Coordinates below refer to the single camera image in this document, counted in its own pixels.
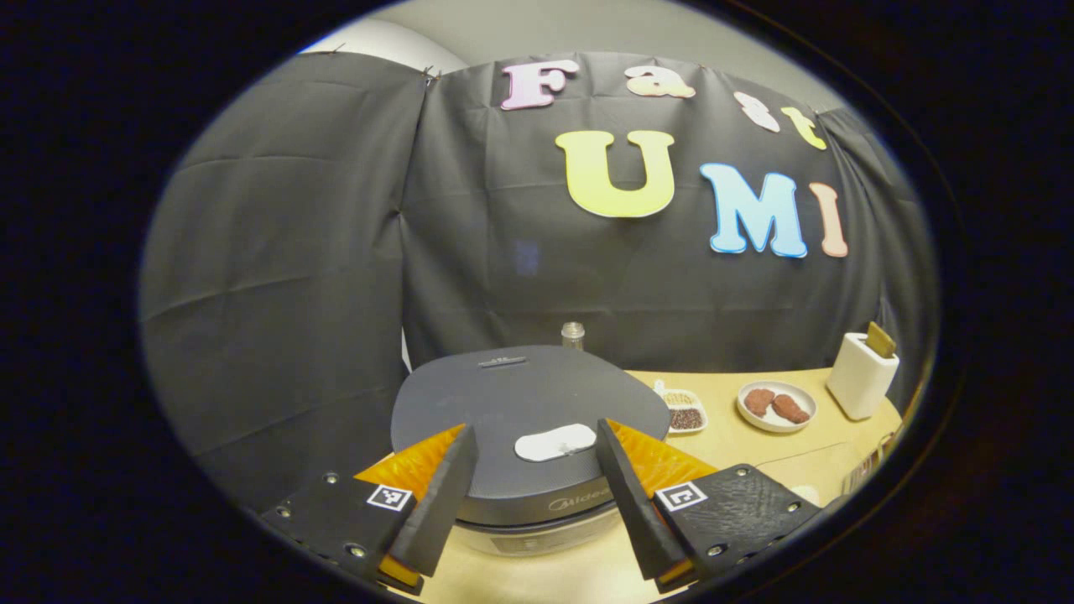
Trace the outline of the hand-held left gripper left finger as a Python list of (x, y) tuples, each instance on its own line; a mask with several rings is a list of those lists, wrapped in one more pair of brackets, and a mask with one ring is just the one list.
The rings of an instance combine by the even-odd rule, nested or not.
[(477, 458), (475, 430), (456, 425), (353, 475), (328, 471), (260, 518), (357, 580), (419, 594), (471, 489)]

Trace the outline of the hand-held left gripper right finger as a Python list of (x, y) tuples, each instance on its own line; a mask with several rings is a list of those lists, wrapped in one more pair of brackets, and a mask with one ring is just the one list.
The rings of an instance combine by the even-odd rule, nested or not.
[(719, 470), (609, 418), (596, 458), (642, 577), (661, 593), (741, 575), (822, 519), (821, 506), (751, 464)]

